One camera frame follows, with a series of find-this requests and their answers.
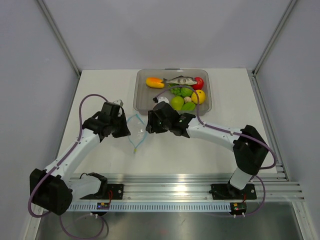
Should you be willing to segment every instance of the clear plastic tray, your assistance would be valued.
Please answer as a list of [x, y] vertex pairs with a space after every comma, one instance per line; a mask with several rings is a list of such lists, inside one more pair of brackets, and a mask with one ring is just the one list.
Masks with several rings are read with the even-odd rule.
[[[212, 108], [212, 100], [211, 100], [211, 91], [210, 91], [210, 83], [209, 76], [205, 70], [201, 69], [142, 69], [136, 75], [136, 83], [134, 90], [134, 99], [133, 99], [133, 107], [137, 110], [141, 115], [147, 115], [149, 110], [152, 110], [156, 103], [153, 101], [153, 98], [168, 88], [166, 84], [164, 88], [151, 88], [146, 85], [146, 79], [149, 77], [155, 77], [159, 79], [173, 79], [178, 76], [185, 77], [200, 77], [204, 81], [204, 86], [202, 90], [204, 91], [206, 98], [204, 103], [200, 104], [199, 114], [204, 115], [209, 112]], [[170, 91], [164, 92], [162, 97], [168, 98], [171, 101], [172, 98], [175, 97]], [[195, 114], [196, 110], [193, 111], [179, 111], [180, 113], [187, 112]]]

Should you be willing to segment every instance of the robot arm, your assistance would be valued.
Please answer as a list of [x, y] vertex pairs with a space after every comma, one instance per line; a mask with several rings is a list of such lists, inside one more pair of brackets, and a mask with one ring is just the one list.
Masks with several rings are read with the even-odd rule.
[[[249, 125], [244, 129], [214, 126], [235, 133], [243, 133], [264, 142], [257, 130]], [[57, 165], [75, 143], [44, 170], [35, 169], [30, 175], [31, 194], [47, 173], [56, 168], [37, 188], [32, 203], [57, 215], [63, 214], [73, 200], [91, 194], [97, 199], [106, 195], [108, 184], [106, 177], [97, 173], [89, 173], [88, 176], [77, 181], [69, 182], [70, 177], [87, 154], [105, 137], [110, 134], [114, 138], [130, 135], [122, 102], [118, 102], [118, 104], [105, 102], [101, 111], [83, 123], [82, 129], [80, 140], [76, 140], [76, 147], [63, 163]], [[166, 102], [158, 103], [153, 110], [148, 112], [146, 130], [149, 133], [156, 134], [170, 131], [176, 136], [204, 139], [232, 151], [237, 169], [230, 178], [227, 188], [230, 195], [233, 196], [238, 195], [251, 177], [258, 173], [268, 154], [268, 150], [258, 143], [242, 136], [204, 127], [195, 115], [189, 113], [178, 114]]]
[[105, 102], [101, 111], [84, 121], [80, 140], [76, 140], [77, 145], [61, 164], [57, 165], [75, 142], [44, 170], [35, 169], [31, 173], [30, 193], [47, 172], [54, 167], [56, 168], [38, 188], [32, 203], [61, 215], [68, 209], [73, 200], [90, 194], [94, 194], [97, 199], [106, 195], [108, 179], [102, 175], [89, 173], [77, 181], [69, 182], [69, 180], [83, 159], [105, 137], [110, 134], [114, 138], [130, 135], [122, 105], [122, 101], [116, 103]]
[[[211, 124], [219, 129], [243, 133], [265, 143], [258, 131], [250, 125], [244, 129], [230, 128]], [[153, 110], [148, 112], [148, 124], [146, 130], [149, 133], [164, 133], [170, 131], [176, 136], [186, 138], [203, 139], [219, 144], [232, 151], [235, 156], [237, 169], [234, 171], [228, 183], [231, 195], [237, 195], [243, 190], [248, 181], [258, 174], [268, 150], [253, 140], [242, 136], [228, 134], [202, 125], [195, 115], [190, 113], [178, 114], [168, 103], [159, 102]]]

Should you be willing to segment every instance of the gray wall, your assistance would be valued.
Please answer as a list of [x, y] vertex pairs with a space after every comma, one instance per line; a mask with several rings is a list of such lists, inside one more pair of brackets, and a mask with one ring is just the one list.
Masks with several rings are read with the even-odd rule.
[[258, 73], [291, 178], [320, 226], [320, 1], [299, 1]]
[[21, 239], [29, 175], [53, 160], [77, 79], [34, 0], [0, 7], [0, 239]]
[[252, 69], [289, 0], [46, 0], [82, 69]]

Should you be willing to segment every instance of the white table surface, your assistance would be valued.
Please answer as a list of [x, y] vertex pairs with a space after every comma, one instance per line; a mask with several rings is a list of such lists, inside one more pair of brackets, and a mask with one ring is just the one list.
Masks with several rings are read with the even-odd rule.
[[[212, 110], [201, 118], [207, 123], [244, 128], [256, 127], [267, 141], [247, 70], [204, 69], [209, 74]], [[108, 101], [122, 99], [126, 117], [135, 114], [133, 108], [136, 76], [139, 70], [84, 70], [75, 94], [71, 112], [63, 135], [61, 154], [75, 139], [79, 131], [78, 109], [88, 94], [100, 94]], [[90, 97], [82, 107], [82, 119], [101, 110], [103, 100]], [[147, 123], [147, 116], [142, 116]], [[88, 154], [75, 173], [101, 174], [221, 174], [233, 173], [236, 161], [233, 152], [201, 139], [177, 137], [173, 133], [148, 134], [137, 152], [128, 137], [105, 138]], [[269, 153], [263, 166], [273, 163]], [[276, 173], [276, 169], [263, 170]]]

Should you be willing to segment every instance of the toy fish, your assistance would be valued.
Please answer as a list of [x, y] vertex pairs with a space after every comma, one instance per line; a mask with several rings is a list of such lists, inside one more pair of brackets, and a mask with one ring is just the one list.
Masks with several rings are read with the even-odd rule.
[[180, 84], [180, 85], [195, 85], [197, 84], [197, 81], [190, 76], [177, 76], [175, 78], [172, 78], [170, 80], [168, 79], [163, 79], [163, 81], [166, 84]]

